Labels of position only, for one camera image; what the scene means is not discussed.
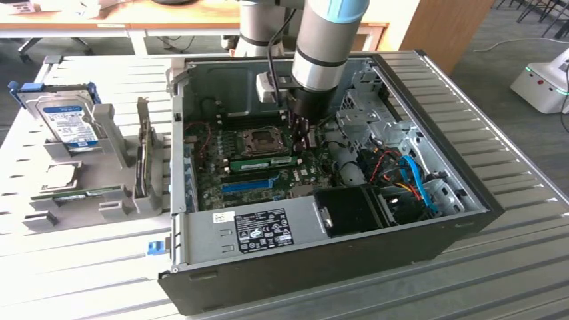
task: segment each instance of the ribbed metal surface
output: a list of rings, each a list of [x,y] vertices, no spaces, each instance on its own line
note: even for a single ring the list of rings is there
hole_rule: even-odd
[[[507,211],[481,233],[458,241],[433,261],[270,301],[211,311],[195,319],[569,316],[569,206],[560,194],[445,76],[413,52],[382,56]],[[113,79],[102,75],[109,92],[114,88],[111,81],[133,81],[131,71],[150,84],[163,79],[158,78],[154,65],[161,59],[69,57],[61,70],[49,73],[50,81],[67,81],[77,74],[73,70],[85,64],[99,67],[111,59],[121,61],[121,66],[127,63],[127,67],[113,73]],[[147,96],[155,103],[153,120],[163,121],[155,126],[166,132],[167,117],[159,115],[167,112],[163,86],[138,87],[135,83],[125,88],[150,90]],[[121,130],[127,132],[135,125],[131,112],[126,111],[133,105],[125,100],[125,112],[117,114],[123,124]],[[1,236],[0,271],[10,275],[2,282],[2,288],[9,290],[0,291],[2,318],[182,319],[155,281],[145,278],[155,269],[155,261],[142,256],[145,245],[163,237],[167,229],[167,217],[162,215],[25,237],[14,233]]]

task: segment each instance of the gray carpet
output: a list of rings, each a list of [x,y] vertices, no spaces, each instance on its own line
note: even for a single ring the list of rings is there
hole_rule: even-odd
[[[471,52],[473,49],[488,47],[502,40],[540,35],[546,22],[538,24],[538,14],[531,13],[518,24],[514,21],[519,12],[507,6],[491,10],[455,66],[451,78],[563,192],[569,193],[569,133],[562,129],[559,116],[536,112],[508,90],[523,66],[528,62],[550,61],[567,45],[544,41],[518,42],[504,44],[486,53]],[[186,52],[222,52],[218,39],[195,37]],[[183,48],[189,40],[189,37],[181,37],[175,46]],[[129,40],[125,38],[85,38],[85,41],[98,55],[133,54]],[[169,53],[161,48],[157,38],[146,39],[146,45],[150,54]],[[0,39],[0,130],[5,128],[3,125],[10,124],[17,112],[17,106],[2,89],[9,80],[31,81],[45,55],[82,55],[71,40],[43,39],[29,51],[35,64],[23,65],[14,54],[17,46],[15,42]],[[0,142],[3,136],[5,131],[0,131]]]

